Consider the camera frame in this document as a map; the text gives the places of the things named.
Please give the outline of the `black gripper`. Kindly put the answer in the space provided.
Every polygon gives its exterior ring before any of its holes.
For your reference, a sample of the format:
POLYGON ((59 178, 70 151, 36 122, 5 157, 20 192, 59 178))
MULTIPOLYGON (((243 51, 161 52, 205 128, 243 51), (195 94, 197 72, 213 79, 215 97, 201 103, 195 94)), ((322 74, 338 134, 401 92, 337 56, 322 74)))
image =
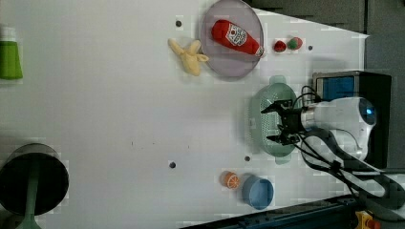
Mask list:
POLYGON ((298 135, 305 131, 301 120, 302 110, 292 109, 292 103, 291 99, 277 100, 262 110, 262 114, 276 112, 282 120, 281 133, 279 135, 269 135, 268 140, 281 145, 289 145, 289 143, 299 141, 298 135))

